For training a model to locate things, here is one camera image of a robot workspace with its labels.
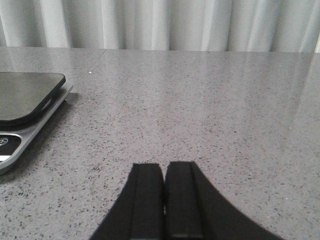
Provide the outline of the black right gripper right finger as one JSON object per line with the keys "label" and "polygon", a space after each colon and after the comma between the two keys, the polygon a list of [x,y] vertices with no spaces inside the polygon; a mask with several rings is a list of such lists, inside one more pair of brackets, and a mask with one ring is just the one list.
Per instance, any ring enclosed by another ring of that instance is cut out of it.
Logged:
{"label": "black right gripper right finger", "polygon": [[277,240],[210,183],[195,162],[174,161],[165,178],[168,240]]}

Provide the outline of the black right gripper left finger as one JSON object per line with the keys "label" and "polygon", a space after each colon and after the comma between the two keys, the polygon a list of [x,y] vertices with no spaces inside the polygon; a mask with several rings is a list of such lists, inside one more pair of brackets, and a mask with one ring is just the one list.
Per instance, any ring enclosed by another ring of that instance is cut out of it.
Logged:
{"label": "black right gripper left finger", "polygon": [[127,182],[92,240],[162,240],[164,181],[155,163],[133,164]]}

